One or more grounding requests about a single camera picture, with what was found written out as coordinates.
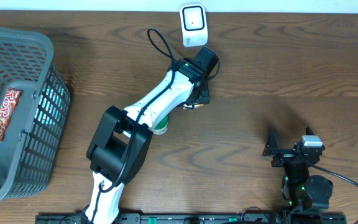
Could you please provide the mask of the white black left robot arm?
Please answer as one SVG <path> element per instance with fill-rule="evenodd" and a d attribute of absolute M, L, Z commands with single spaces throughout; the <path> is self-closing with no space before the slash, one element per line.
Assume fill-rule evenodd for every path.
<path fill-rule="evenodd" d="M 178 106 L 195 108 L 218 56 L 203 47 L 195 58 L 168 68 L 163 80 L 141 100 L 123 110 L 109 107 L 102 115 L 86 156 L 93 172 L 93 192 L 82 223 L 113 223 L 124 187 L 142 167 L 153 135 L 168 128 L 168 114 Z"/>

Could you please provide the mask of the green lid white jar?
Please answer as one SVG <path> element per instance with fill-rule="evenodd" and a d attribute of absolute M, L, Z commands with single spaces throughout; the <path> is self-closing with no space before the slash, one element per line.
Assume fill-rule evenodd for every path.
<path fill-rule="evenodd" d="M 153 133 L 156 135 L 162 135 L 167 132 L 169 127 L 169 118 L 168 115 L 166 115 L 158 125 L 153 130 Z"/>

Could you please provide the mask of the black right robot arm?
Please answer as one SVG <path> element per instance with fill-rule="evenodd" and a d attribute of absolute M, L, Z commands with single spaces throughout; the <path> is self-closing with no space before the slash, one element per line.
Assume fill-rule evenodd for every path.
<path fill-rule="evenodd" d="M 319 162 L 325 147 L 322 140 L 306 128 L 306 133 L 291 149 L 281 149 L 272 127 L 262 155 L 271 157 L 272 167 L 284 168 L 282 195 L 290 206 L 272 213 L 270 223 L 322 223 L 329 208 L 333 183 L 321 175 L 310 175 L 309 167 Z"/>

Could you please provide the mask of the teal white snack packet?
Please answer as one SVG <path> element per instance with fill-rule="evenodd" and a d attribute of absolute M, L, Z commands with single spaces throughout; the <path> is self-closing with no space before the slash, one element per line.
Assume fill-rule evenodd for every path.
<path fill-rule="evenodd" d="M 57 122 L 62 122 L 63 100 L 61 97 L 62 89 L 54 90 L 47 87 L 44 94 L 40 98 L 40 107 L 44 112 L 37 109 L 35 118 L 42 124 L 55 125 Z"/>

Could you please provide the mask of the small orange snack box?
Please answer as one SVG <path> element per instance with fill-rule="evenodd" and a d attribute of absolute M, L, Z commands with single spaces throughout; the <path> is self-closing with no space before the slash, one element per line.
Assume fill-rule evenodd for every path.
<path fill-rule="evenodd" d="M 199 107 L 202 107 L 203 104 L 198 104 L 198 105 L 188 105 L 188 104 L 184 104 L 183 105 L 183 109 L 186 109 L 186 110 L 194 110 L 194 109 L 197 109 Z"/>

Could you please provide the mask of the red Top chocolate bar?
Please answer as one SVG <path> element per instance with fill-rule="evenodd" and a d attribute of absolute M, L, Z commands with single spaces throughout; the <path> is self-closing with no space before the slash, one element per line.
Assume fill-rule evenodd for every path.
<path fill-rule="evenodd" d="M 0 107 L 0 142 L 4 139 L 10 125 L 12 115 L 20 101 L 22 90 L 8 88 Z"/>

